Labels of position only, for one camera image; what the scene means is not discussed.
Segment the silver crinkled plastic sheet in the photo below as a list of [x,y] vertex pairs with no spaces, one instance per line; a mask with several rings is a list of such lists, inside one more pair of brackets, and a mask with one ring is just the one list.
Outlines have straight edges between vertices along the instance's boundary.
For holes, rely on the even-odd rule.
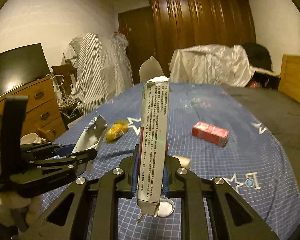
[[241,45],[219,44],[175,50],[170,62],[170,81],[245,87],[254,75]]

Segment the yellow plastic wrapper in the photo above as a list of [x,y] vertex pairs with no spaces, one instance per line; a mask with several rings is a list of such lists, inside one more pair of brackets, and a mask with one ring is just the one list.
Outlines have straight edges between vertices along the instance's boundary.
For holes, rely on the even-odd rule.
[[126,120],[120,120],[114,122],[106,132],[105,142],[110,143],[119,137],[123,136],[129,130],[129,124]]

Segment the white trash bin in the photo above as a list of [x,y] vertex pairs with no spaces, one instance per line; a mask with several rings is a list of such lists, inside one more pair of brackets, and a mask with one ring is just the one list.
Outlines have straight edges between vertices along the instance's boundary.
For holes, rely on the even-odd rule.
[[43,139],[37,133],[30,133],[30,134],[24,135],[20,139],[21,145],[37,144],[37,143],[42,143],[42,142],[46,142],[46,139]]

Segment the wooden chest of drawers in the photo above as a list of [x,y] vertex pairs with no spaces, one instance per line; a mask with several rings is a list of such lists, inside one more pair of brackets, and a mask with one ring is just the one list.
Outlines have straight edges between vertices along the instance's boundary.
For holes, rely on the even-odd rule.
[[28,97],[22,136],[43,132],[44,138],[55,141],[66,132],[50,77],[27,83],[0,96],[0,130],[5,99],[9,95]]

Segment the dark wooden door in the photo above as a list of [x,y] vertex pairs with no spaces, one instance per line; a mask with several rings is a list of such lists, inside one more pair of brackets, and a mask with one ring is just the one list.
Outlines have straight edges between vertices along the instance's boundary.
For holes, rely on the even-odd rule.
[[119,31],[128,46],[126,53],[133,73],[133,82],[140,82],[139,69],[150,57],[155,56],[154,22],[151,7],[129,10],[118,14]]

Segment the black tv screen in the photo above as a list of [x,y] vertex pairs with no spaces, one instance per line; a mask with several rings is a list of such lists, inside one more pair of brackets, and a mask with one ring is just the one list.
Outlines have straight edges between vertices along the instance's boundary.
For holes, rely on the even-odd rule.
[[50,69],[39,43],[0,53],[0,96],[47,74]]

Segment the wooden headboard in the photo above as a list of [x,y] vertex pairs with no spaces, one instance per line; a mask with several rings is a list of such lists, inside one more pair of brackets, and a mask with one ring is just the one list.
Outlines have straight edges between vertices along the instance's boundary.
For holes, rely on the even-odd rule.
[[283,54],[280,78],[278,91],[300,103],[300,56]]

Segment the white round lid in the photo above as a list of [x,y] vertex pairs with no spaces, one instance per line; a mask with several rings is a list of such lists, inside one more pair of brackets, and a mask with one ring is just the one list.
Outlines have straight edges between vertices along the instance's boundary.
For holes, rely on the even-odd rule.
[[168,217],[175,210],[175,204],[171,199],[161,198],[159,202],[158,217]]

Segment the striped grey white cloth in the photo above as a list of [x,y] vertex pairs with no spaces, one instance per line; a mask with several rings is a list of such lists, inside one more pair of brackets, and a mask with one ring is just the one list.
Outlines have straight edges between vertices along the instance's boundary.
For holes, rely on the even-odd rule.
[[77,70],[70,96],[78,100],[83,115],[134,85],[127,46],[121,33],[109,37],[85,33],[73,38],[66,47],[64,59]]

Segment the red white small box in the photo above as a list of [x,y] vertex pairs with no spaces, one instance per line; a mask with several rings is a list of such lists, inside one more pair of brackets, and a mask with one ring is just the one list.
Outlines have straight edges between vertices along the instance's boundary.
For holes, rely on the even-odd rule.
[[205,122],[199,121],[192,128],[192,136],[224,147],[228,140],[229,131]]

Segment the grey torn paper wrapper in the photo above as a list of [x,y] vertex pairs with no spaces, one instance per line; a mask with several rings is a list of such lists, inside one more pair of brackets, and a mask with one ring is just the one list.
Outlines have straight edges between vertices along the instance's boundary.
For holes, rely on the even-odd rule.
[[[106,135],[107,127],[108,125],[101,115],[94,117],[82,132],[71,153],[74,154],[89,149],[98,151],[100,149],[101,142]],[[80,176],[84,172],[92,174],[95,158],[96,157],[93,157],[92,160],[89,160],[85,164],[79,164],[76,176]]]

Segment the long grey printed box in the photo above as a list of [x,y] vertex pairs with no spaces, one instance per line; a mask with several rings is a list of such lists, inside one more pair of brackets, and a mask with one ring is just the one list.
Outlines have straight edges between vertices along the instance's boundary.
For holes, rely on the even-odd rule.
[[143,216],[157,217],[164,174],[169,103],[169,79],[148,80],[142,92],[140,122],[140,169],[137,203]]

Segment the blue grid bed cover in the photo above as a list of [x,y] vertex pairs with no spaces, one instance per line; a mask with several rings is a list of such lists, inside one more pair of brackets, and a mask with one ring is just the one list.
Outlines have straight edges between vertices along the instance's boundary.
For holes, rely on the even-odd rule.
[[[257,117],[215,85],[170,85],[167,142],[169,155],[187,157],[191,171],[205,179],[222,177],[267,222],[280,239],[288,239],[300,223],[300,193],[288,157]],[[75,144],[96,116],[107,124],[127,120],[129,130],[112,144],[103,143],[88,179],[103,176],[133,153],[140,141],[143,85],[110,99],[56,139]],[[229,131],[224,147],[192,136],[205,122]]]

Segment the dark wooden wardrobe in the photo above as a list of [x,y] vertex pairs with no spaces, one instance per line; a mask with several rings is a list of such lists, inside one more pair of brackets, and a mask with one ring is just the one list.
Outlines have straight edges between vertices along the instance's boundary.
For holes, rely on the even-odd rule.
[[255,42],[248,0],[149,0],[156,58],[166,76],[175,50],[198,45]]

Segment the wooden chair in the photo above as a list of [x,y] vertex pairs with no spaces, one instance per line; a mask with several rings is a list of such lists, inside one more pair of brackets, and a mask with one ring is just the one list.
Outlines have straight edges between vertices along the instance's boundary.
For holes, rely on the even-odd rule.
[[52,66],[60,91],[69,96],[77,81],[77,69],[67,63],[60,66]]

